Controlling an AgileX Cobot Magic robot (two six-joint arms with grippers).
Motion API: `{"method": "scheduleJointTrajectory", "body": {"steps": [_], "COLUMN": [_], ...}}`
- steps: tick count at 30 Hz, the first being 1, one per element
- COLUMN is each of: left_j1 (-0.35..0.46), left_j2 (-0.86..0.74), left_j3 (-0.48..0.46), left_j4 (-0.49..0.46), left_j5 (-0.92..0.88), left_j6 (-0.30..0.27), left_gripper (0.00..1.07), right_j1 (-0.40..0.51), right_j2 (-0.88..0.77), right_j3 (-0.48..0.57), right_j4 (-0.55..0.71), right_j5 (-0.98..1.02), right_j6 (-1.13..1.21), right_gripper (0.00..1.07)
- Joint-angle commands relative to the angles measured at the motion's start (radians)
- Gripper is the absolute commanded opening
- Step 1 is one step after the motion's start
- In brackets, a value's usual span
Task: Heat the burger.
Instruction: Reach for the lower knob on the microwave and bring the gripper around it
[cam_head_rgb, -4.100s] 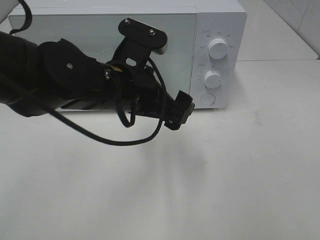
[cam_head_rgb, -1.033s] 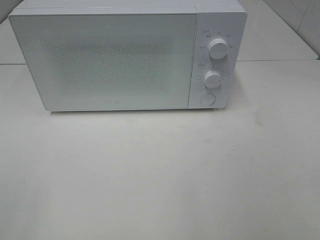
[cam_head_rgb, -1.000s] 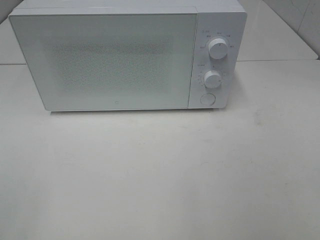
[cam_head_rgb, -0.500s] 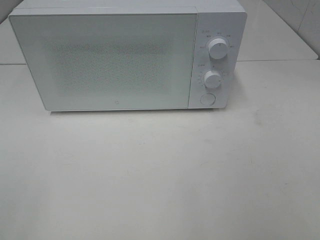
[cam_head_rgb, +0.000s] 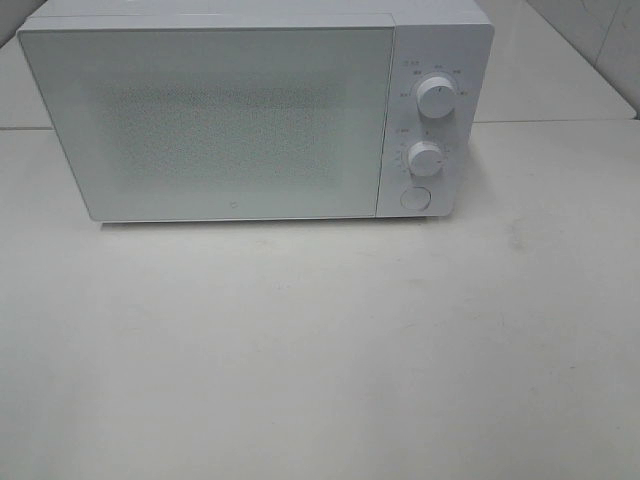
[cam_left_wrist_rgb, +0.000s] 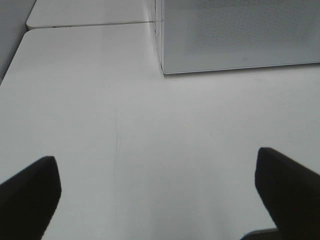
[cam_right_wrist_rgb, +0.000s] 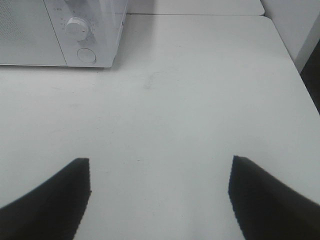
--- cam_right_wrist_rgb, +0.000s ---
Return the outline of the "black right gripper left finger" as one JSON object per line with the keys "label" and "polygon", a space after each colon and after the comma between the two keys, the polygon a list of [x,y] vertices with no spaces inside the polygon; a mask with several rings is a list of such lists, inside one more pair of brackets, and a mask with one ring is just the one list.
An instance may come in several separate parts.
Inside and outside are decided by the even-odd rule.
{"label": "black right gripper left finger", "polygon": [[90,160],[76,158],[30,192],[1,207],[2,240],[72,240],[91,196]]}

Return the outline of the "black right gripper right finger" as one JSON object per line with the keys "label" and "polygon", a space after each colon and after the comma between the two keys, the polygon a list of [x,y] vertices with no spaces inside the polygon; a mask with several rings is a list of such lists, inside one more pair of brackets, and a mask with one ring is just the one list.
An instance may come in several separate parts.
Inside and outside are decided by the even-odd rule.
{"label": "black right gripper right finger", "polygon": [[320,206],[246,157],[232,159],[228,195],[246,240],[318,240]]}

